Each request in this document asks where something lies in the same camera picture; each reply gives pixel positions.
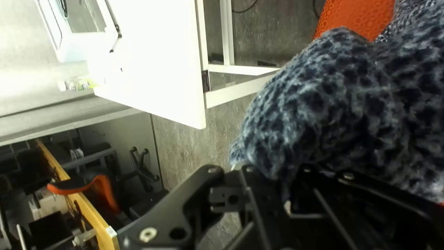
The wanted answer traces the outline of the white desk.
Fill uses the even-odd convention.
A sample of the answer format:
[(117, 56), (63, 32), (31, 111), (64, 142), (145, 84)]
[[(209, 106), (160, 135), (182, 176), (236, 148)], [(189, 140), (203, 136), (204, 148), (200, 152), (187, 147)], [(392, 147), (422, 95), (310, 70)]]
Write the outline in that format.
[(235, 65), (231, 0), (216, 3), (221, 65), (208, 60), (203, 0), (105, 0), (121, 38), (88, 63), (95, 95), (204, 129), (206, 109), (259, 91), (277, 68)]

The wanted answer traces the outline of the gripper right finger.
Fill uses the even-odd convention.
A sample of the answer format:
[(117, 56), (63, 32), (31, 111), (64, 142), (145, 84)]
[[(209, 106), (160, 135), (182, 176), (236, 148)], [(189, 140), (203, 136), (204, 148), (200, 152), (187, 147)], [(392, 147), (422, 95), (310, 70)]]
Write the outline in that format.
[(302, 211), (320, 210), (346, 250), (444, 250), (444, 206), (351, 169), (302, 167), (292, 186)]

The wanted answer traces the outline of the orange mesh chair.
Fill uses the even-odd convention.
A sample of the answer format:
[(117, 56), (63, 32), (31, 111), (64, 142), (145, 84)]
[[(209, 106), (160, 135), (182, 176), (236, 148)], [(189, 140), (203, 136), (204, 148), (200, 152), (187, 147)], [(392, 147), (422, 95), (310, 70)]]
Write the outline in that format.
[(392, 20), (395, 0), (326, 0), (313, 38), (347, 27), (373, 41)]

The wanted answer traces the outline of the blue grey knitted blanket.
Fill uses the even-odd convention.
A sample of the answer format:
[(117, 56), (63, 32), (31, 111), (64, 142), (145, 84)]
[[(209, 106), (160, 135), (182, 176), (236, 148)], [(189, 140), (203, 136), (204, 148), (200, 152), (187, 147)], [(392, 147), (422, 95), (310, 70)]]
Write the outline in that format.
[(314, 166), (444, 205), (444, 0), (395, 0), (373, 42), (346, 27), (315, 39), (253, 99), (229, 162), (280, 180), (284, 198)]

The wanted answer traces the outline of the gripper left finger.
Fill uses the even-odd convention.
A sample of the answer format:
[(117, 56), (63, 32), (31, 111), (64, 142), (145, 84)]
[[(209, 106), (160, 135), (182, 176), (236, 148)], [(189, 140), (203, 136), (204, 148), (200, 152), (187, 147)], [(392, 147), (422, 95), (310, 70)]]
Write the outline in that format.
[(118, 234), (120, 249), (196, 250), (224, 214), (237, 212), (242, 229), (223, 250), (289, 250), (288, 217), (274, 201), (273, 184), (253, 166), (202, 166)]

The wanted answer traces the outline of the orange office chair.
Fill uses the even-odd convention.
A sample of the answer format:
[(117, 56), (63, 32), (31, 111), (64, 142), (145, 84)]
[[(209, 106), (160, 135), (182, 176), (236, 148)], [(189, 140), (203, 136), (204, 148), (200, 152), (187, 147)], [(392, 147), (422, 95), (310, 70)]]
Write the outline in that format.
[(103, 167), (90, 168), (68, 180), (51, 182), (46, 188), (58, 195), (71, 195), (92, 190), (111, 212), (116, 215), (124, 212), (127, 217), (133, 218), (135, 216), (131, 214), (130, 209), (137, 202), (125, 191), (125, 183), (136, 177), (141, 182), (144, 191), (151, 193), (154, 190), (152, 183), (158, 182), (160, 176), (151, 173), (146, 167), (145, 159), (151, 158), (148, 149), (145, 148), (139, 153), (134, 146), (129, 150), (129, 154), (134, 166), (132, 172), (119, 175)]

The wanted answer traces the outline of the white box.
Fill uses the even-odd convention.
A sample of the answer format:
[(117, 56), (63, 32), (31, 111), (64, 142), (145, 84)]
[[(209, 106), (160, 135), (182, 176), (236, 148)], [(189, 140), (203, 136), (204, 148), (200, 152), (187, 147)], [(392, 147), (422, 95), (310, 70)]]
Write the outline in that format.
[(59, 62), (101, 57), (121, 37), (106, 0), (34, 0)]

